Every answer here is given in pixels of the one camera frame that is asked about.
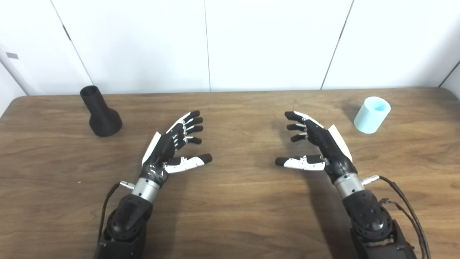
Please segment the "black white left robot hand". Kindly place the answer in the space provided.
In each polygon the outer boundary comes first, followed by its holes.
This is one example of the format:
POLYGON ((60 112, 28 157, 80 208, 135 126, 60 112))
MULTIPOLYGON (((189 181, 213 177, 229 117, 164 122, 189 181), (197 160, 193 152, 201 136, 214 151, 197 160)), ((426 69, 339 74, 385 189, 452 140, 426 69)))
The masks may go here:
POLYGON ((212 162, 211 154, 175 156, 186 144, 202 143, 202 139, 191 136, 194 132, 203 131, 202 122, 200 111, 194 110, 179 118, 164 134, 156 132, 143 156, 140 177, 162 187, 170 174, 185 172, 212 162))

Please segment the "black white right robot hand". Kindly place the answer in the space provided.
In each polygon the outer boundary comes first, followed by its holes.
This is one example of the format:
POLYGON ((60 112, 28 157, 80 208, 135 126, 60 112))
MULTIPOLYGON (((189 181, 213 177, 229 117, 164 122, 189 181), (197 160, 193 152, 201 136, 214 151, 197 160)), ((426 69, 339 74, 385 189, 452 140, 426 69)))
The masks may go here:
POLYGON ((350 151, 335 125, 324 128, 314 118, 297 111, 287 111, 284 115, 288 120, 296 121, 295 124, 289 124, 286 128, 290 131, 301 132, 291 137, 291 141, 307 140, 319 148, 320 154, 290 158, 278 157, 275 160, 277 166, 305 171, 324 171, 332 183, 347 174, 358 173, 352 163, 350 151))

